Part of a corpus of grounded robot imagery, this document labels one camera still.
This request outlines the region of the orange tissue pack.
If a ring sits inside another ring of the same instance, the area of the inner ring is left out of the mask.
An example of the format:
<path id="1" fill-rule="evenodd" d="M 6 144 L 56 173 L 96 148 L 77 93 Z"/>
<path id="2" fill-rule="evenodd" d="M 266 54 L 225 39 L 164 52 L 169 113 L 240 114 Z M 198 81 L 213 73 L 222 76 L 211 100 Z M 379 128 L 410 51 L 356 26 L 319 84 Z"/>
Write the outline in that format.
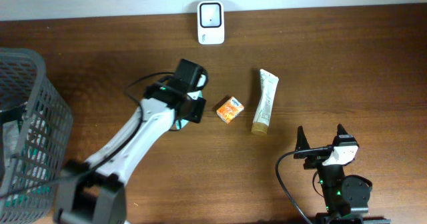
<path id="1" fill-rule="evenodd" d="M 235 97 L 230 97 L 221 107 L 216 110 L 216 113 L 222 121 L 225 123 L 230 123 L 243 110 L 244 106 Z"/>

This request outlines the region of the white cream tube gold cap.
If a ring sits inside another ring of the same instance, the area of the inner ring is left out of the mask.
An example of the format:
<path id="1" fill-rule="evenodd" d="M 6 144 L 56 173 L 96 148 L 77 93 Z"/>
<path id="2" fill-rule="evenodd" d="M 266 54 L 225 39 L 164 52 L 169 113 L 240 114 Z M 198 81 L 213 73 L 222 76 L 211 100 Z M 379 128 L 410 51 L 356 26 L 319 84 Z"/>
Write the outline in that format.
<path id="1" fill-rule="evenodd" d="M 253 134 L 266 135 L 268 133 L 278 82 L 277 76 L 260 69 L 261 97 L 252 123 Z"/>

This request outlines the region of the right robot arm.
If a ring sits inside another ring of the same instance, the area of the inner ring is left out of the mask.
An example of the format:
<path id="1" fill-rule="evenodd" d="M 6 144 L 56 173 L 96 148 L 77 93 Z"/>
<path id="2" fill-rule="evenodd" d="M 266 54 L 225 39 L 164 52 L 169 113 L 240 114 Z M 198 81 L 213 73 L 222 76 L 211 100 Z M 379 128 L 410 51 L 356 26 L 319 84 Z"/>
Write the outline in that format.
<path id="1" fill-rule="evenodd" d="M 372 182 L 359 175 L 346 175 L 344 167 L 354 161 L 359 144 L 342 125 L 330 145 L 312 149 L 303 127 L 297 131 L 295 159 L 304 159 L 304 169 L 315 169 L 322 187 L 325 213 L 315 216 L 315 223 L 390 223 L 383 217 L 366 218 Z"/>

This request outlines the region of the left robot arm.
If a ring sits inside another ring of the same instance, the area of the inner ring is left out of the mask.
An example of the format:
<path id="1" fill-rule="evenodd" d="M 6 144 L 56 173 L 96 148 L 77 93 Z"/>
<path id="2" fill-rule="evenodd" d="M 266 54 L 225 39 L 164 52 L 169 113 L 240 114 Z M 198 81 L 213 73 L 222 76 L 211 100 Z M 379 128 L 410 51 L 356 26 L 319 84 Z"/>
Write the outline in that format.
<path id="1" fill-rule="evenodd" d="M 55 223 L 127 223 L 125 188 L 152 145 L 167 132 L 199 123 L 209 75 L 201 65 L 181 59 L 173 72 L 159 72 L 138 100 L 135 113 L 117 134 L 84 162 L 70 160 L 61 171 Z"/>

